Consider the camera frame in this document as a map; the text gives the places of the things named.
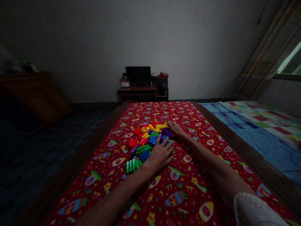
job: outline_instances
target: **computer monitor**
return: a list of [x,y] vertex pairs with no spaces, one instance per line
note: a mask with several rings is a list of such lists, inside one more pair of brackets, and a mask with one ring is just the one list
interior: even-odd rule
[[150,67],[125,67],[130,83],[147,85],[151,81]]

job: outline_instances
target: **cartoon print fabric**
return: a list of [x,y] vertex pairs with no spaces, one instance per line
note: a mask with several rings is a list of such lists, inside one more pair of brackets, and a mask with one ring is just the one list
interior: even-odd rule
[[[193,139],[229,164],[289,224],[295,220],[252,170],[190,102],[134,103],[64,194],[45,225],[73,225],[128,176],[132,130],[158,121],[179,123]],[[174,161],[155,175],[122,211],[119,226],[236,225],[232,210],[213,179],[198,165],[192,151],[175,143]]]

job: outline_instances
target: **window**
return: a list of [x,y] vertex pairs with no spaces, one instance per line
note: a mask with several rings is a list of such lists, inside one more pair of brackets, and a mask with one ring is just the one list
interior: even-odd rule
[[283,61],[277,74],[301,76],[301,42]]

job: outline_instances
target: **speaker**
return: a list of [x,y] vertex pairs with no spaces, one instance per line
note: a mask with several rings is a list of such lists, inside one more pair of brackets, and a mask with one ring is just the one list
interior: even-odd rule
[[150,79],[151,79],[151,80],[150,80],[150,86],[154,86],[154,78],[151,76]]

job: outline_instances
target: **wooden cabinet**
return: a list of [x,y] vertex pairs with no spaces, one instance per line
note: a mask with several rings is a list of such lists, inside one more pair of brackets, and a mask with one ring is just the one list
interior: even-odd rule
[[0,85],[4,94],[14,96],[46,125],[73,111],[49,72],[1,76]]

